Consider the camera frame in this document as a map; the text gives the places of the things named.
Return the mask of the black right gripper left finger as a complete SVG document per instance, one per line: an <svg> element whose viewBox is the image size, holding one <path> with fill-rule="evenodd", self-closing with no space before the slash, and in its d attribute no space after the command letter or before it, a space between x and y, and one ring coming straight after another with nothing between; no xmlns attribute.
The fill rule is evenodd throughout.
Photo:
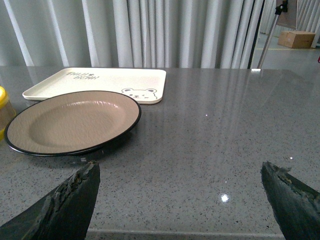
<svg viewBox="0 0 320 240"><path fill-rule="evenodd" d="M2 240L84 240L100 185L89 162L27 210L0 227Z"/></svg>

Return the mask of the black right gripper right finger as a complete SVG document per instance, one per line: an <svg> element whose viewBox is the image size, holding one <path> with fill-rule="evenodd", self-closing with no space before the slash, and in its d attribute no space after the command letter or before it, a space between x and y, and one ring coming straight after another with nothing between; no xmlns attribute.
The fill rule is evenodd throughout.
<svg viewBox="0 0 320 240"><path fill-rule="evenodd" d="M273 215L287 240L320 238L320 193L267 161L262 163L261 180Z"/></svg>

